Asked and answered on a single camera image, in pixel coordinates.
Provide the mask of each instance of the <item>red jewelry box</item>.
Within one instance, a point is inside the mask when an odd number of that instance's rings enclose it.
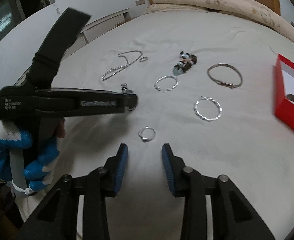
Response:
[[[294,95],[294,63],[279,54],[274,72],[274,114],[294,130],[294,103],[286,98],[288,94]]]

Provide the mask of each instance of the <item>silver chain necklace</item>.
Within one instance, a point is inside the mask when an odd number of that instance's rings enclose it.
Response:
[[[129,63],[128,59],[126,56],[124,56],[123,54],[127,54],[130,52],[139,52],[140,56],[138,58],[136,58],[133,62]],[[105,81],[109,78],[111,78],[112,76],[116,75],[117,73],[119,73],[120,71],[126,69],[127,67],[129,67],[130,65],[134,64],[138,59],[141,58],[141,56],[143,55],[143,53],[140,50],[131,50],[131,51],[127,51],[127,52],[122,52],[118,54],[118,57],[124,57],[127,64],[126,65],[122,65],[116,68],[111,68],[110,70],[108,70],[103,76],[102,76],[102,81]]]

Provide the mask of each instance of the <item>cable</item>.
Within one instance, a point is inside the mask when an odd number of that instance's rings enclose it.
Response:
[[[14,194],[13,195],[13,199],[10,201],[10,203],[8,204],[8,206],[1,213],[1,215],[0,215],[0,221],[3,218],[3,216],[8,212],[8,210],[13,206],[13,204],[15,203],[15,199],[16,199],[16,195]]]

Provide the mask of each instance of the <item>hand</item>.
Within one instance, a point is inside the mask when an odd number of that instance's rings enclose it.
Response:
[[[26,179],[30,180],[29,187],[35,192],[43,190],[52,182],[53,169],[59,156],[57,137],[65,137],[64,120],[57,126],[55,135],[39,149],[37,160],[24,169]],[[0,182],[12,180],[10,148],[28,149],[31,145],[32,136],[28,131],[17,128],[13,122],[0,121]]]

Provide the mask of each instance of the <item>metal screw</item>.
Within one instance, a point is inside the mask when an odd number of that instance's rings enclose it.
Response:
[[[98,171],[99,174],[105,174],[107,172],[107,170],[104,167],[99,167],[97,169],[97,171]]]
[[[63,181],[63,182],[68,182],[68,181],[70,181],[70,178],[71,178],[70,175],[65,174],[65,175],[62,177],[62,181]]]
[[[188,167],[188,166],[183,168],[184,173],[192,173],[193,170],[194,170],[193,168]]]
[[[229,178],[228,178],[227,175],[220,175],[220,176],[219,176],[219,179],[220,179],[222,182],[227,182]]]

